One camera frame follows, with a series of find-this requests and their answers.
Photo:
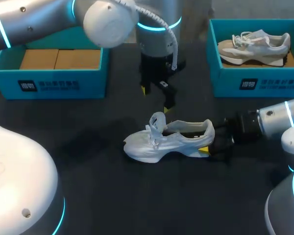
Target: teal box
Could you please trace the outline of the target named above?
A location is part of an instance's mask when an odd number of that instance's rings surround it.
[[[294,20],[210,20],[207,61],[215,97],[294,97],[294,68],[222,66],[219,42],[260,29],[270,35],[289,33],[294,56]],[[243,84],[248,84],[248,90],[242,89]]]
[[[97,70],[19,70],[26,49],[98,49]],[[0,91],[6,99],[104,98],[109,50],[95,46],[81,27],[0,52]]]

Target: shoe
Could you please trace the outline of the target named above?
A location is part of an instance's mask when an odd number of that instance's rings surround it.
[[[198,136],[187,138],[183,134],[199,132]],[[210,145],[215,137],[215,129],[210,120],[199,123],[174,121],[166,125],[166,116],[155,113],[146,130],[130,135],[124,141],[124,152],[143,163],[157,163],[170,152],[180,152],[188,157],[204,158],[208,154],[198,149]]]
[[[257,60],[271,66],[284,66],[283,58],[291,47],[288,33],[272,36],[263,30],[243,32],[241,36],[232,35],[232,40],[218,43],[220,57],[225,61],[241,65],[248,60]]]

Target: white cable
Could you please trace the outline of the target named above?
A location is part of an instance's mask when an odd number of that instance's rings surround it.
[[[122,4],[126,7],[129,7],[128,5],[126,5],[126,2],[122,1],[122,0],[113,0],[116,3]],[[166,31],[169,33],[170,37],[173,40],[173,61],[172,61],[172,70],[176,70],[177,69],[177,56],[178,56],[178,43],[177,43],[177,39],[175,34],[173,33],[172,29],[170,29],[169,25],[163,20],[161,19],[159,16],[157,16],[156,14],[152,13],[151,11],[140,7],[140,6],[135,6],[136,7],[136,11],[138,11],[139,13],[142,13],[143,15],[153,19],[154,21],[156,21],[157,23],[159,23],[162,27],[164,27],[166,29]]]

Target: shoe box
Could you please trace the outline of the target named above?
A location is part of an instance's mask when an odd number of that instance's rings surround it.
[[[235,66],[221,61],[219,42],[260,29],[269,35],[290,34],[291,51],[285,66],[272,67],[255,61]],[[294,97],[294,20],[210,20],[207,61],[215,97]]]
[[[0,51],[0,91],[6,99],[104,98],[109,50],[81,27]]]

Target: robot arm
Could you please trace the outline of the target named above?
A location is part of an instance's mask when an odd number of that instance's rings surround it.
[[[71,0],[1,0],[0,50],[76,25]]]
[[[142,53],[173,54],[171,68],[176,70],[181,1],[165,5],[167,1],[138,0],[142,7],[134,0],[0,0],[0,50],[78,25],[99,47],[116,47],[127,39],[140,15]]]

